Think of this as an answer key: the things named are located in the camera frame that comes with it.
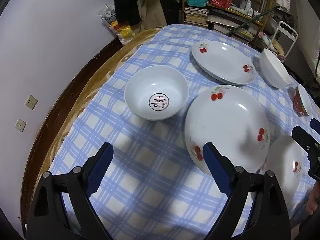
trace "tablecloth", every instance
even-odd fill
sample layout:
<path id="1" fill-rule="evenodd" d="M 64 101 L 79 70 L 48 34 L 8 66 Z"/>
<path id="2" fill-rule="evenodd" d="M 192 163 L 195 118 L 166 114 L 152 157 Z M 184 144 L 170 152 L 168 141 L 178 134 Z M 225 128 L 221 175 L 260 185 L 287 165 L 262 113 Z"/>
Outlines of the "tablecloth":
<path id="1" fill-rule="evenodd" d="M 217 195 L 212 178 L 191 160 L 183 138 L 183 123 L 192 100 L 203 90 L 221 84 L 208 76 L 190 51 L 197 41 L 208 39 L 229 44 L 252 58 L 258 71 L 259 52 L 215 31 L 188 25 L 169 25 L 150 42 L 140 46 L 100 88 L 75 120 L 50 167 L 52 174 L 69 172 L 96 154 L 104 142 L 114 147 L 114 158 L 98 191 L 90 201 L 114 239 L 203 239 L 220 214 L 226 196 Z M 190 94 L 184 108 L 159 122 L 134 115 L 124 102 L 127 81 L 150 65 L 169 65 L 187 79 Z M 243 86 L 263 107 L 270 125 L 271 143 L 291 134 L 300 125 L 317 140 L 309 126 L 311 117 L 299 117 L 292 105 L 293 87 L 269 87 L 257 74 Z M 312 101 L 313 116 L 318 119 Z M 308 176 L 309 162 L 303 156 L 302 177 L 294 196 L 290 217 L 304 200 L 314 181 Z M 68 195 L 64 196 L 71 221 L 76 225 Z M 246 205 L 235 231 L 242 232 L 250 206 Z"/>

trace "metal screw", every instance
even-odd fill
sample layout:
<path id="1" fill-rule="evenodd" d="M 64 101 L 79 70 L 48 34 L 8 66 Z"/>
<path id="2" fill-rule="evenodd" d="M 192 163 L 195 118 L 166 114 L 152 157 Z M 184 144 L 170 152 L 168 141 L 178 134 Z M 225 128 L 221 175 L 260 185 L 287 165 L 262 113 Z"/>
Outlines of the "metal screw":
<path id="1" fill-rule="evenodd" d="M 42 174 L 42 177 L 47 178 L 50 176 L 50 172 L 46 171 Z"/>
<path id="2" fill-rule="evenodd" d="M 273 177 L 275 174 L 273 173 L 273 171 L 267 171 L 267 174 L 269 177 Z"/>
<path id="3" fill-rule="evenodd" d="M 77 166 L 72 169 L 73 173 L 79 173 L 81 171 L 81 167 Z"/>
<path id="4" fill-rule="evenodd" d="M 236 171 L 239 172 L 239 173 L 242 173 L 244 172 L 244 168 L 242 168 L 241 166 L 236 166 Z"/>

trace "wall socket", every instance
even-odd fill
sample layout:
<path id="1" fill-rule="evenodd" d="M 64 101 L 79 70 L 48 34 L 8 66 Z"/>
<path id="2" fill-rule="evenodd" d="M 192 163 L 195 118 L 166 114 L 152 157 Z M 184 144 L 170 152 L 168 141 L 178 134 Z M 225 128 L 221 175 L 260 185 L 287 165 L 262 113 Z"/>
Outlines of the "wall socket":
<path id="1" fill-rule="evenodd" d="M 38 102 L 37 99 L 35 99 L 32 95 L 30 95 L 25 103 L 27 107 L 29 107 L 31 110 L 33 110 L 36 106 L 36 103 Z"/>
<path id="2" fill-rule="evenodd" d="M 15 128 L 16 128 L 18 131 L 23 132 L 26 124 L 27 124 L 27 123 L 26 123 L 25 121 L 23 121 L 23 120 L 21 120 L 21 119 L 18 119 Z"/>

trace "person's hand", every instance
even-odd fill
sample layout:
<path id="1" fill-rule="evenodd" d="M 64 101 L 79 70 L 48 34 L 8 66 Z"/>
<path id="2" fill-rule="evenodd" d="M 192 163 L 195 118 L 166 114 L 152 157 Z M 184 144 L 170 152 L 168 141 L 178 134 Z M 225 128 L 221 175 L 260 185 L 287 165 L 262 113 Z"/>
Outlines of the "person's hand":
<path id="1" fill-rule="evenodd" d="M 316 181 L 313 186 L 313 189 L 310 192 L 309 200 L 306 206 L 306 212 L 309 215 L 312 215 L 314 211 L 316 211 L 318 207 L 317 198 L 320 197 L 320 184 Z"/>

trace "white bottle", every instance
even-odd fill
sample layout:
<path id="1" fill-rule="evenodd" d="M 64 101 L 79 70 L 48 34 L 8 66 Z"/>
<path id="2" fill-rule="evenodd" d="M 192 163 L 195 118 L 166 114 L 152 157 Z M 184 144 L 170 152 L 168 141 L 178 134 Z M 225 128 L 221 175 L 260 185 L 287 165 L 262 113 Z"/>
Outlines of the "white bottle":
<path id="1" fill-rule="evenodd" d="M 253 9 L 252 8 L 250 8 L 250 10 L 248 12 L 248 15 L 252 17 L 252 15 L 253 15 Z"/>
<path id="2" fill-rule="evenodd" d="M 247 0 L 241 0 L 240 9 L 245 9 L 245 5 L 247 4 Z"/>
<path id="3" fill-rule="evenodd" d="M 245 10 L 247 11 L 247 13 L 251 9 L 251 4 L 252 4 L 252 2 L 249 0 L 249 1 L 247 1 L 247 4 L 245 5 Z"/>

